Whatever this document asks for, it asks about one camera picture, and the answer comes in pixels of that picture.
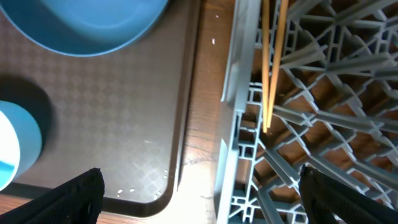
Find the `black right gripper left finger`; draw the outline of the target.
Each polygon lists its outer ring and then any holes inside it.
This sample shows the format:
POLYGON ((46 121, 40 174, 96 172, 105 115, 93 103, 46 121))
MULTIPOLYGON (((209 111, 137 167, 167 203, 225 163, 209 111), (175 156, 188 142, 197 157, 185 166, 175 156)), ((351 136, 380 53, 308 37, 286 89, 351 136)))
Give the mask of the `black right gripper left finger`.
POLYGON ((93 168, 39 198, 1 215, 1 223, 96 223, 102 211, 104 180, 93 168))

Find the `light blue bowl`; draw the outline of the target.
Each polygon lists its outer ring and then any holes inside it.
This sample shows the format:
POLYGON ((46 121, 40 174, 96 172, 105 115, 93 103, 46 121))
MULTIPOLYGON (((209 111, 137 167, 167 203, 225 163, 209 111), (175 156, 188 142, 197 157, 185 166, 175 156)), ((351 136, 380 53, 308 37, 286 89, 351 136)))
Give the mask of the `light blue bowl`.
POLYGON ((30 169, 42 150, 42 133, 23 107, 1 102, 1 190, 30 169))

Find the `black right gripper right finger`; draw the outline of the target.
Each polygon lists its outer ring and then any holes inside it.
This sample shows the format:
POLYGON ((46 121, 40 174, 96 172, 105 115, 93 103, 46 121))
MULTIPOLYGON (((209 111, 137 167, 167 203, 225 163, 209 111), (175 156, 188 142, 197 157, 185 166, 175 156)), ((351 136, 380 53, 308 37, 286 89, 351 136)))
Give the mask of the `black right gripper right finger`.
POLYGON ((299 191, 309 223, 397 223, 397 211, 338 182, 318 170, 302 166, 299 191))

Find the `wooden chopstick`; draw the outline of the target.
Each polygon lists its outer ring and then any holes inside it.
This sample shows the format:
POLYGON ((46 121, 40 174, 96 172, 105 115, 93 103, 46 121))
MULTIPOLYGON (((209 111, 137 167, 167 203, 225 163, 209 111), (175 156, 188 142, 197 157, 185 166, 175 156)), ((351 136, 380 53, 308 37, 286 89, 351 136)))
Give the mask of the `wooden chopstick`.
POLYGON ((267 132, 269 99, 269 0, 262 1, 262 130, 267 132))
POLYGON ((288 6, 289 6, 289 0, 280 1, 279 19, 278 19, 279 23, 275 39, 274 59, 272 64, 271 85, 269 91, 269 104, 268 104, 268 115, 267 115, 268 128, 271 126, 272 113, 275 103, 275 94, 277 90, 277 81, 279 77, 280 62, 281 62, 282 49, 284 44, 288 6))

